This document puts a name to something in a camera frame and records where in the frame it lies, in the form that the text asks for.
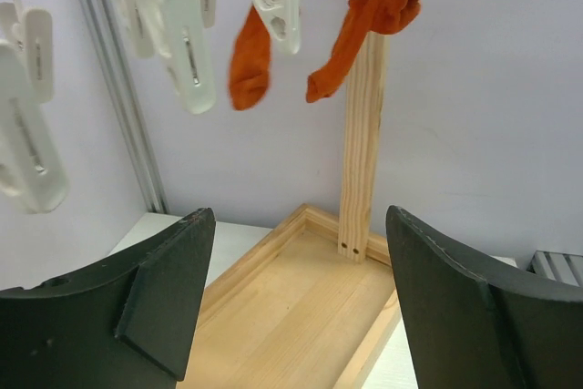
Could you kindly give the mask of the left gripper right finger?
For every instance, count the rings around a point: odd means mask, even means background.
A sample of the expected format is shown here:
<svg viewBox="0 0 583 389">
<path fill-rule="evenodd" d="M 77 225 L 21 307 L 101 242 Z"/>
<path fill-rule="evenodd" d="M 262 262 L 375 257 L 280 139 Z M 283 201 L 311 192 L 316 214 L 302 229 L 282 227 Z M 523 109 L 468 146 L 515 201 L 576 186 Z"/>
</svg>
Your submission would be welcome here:
<svg viewBox="0 0 583 389">
<path fill-rule="evenodd" d="M 579 388 L 582 290 L 391 206 L 388 250 L 421 388 Z"/>
</svg>

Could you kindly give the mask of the white clip hanger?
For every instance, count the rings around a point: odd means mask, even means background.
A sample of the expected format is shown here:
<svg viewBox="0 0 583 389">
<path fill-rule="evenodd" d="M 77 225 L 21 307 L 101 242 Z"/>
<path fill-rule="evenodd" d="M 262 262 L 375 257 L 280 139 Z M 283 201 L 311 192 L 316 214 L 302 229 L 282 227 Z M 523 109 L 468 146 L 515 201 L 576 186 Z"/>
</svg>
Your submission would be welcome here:
<svg viewBox="0 0 583 389">
<path fill-rule="evenodd" d="M 210 110 L 217 91 L 207 33 L 217 0 L 114 0 L 140 58 L 156 56 L 180 104 Z M 47 214 L 69 179 L 43 107 L 56 94 L 56 27 L 51 12 L 23 0 L 1 4 L 1 192 L 27 214 Z"/>
</svg>

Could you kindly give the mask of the orange sock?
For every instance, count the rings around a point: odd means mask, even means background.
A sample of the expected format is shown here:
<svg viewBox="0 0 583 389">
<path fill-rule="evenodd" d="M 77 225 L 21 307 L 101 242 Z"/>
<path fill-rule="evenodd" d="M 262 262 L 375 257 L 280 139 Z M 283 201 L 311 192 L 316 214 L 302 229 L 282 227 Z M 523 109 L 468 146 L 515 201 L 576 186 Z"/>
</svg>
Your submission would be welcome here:
<svg viewBox="0 0 583 389">
<path fill-rule="evenodd" d="M 233 47 L 229 92 L 237 111 L 251 109 L 266 95 L 271 75 L 271 37 L 252 5 Z"/>
<path fill-rule="evenodd" d="M 421 0 L 348 0 L 348 6 L 330 59 L 308 76 L 305 98 L 309 103 L 331 97 L 340 88 L 368 34 L 397 34 L 421 12 Z"/>
</svg>

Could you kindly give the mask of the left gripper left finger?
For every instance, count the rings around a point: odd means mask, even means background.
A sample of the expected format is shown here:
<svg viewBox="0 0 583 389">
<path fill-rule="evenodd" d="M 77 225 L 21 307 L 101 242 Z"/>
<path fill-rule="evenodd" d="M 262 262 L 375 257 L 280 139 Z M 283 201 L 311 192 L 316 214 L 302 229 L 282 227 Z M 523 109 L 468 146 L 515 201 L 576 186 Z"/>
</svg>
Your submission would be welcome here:
<svg viewBox="0 0 583 389">
<path fill-rule="evenodd" d="M 216 229 L 209 208 L 84 268 L 1 293 L 4 388 L 173 388 Z"/>
</svg>

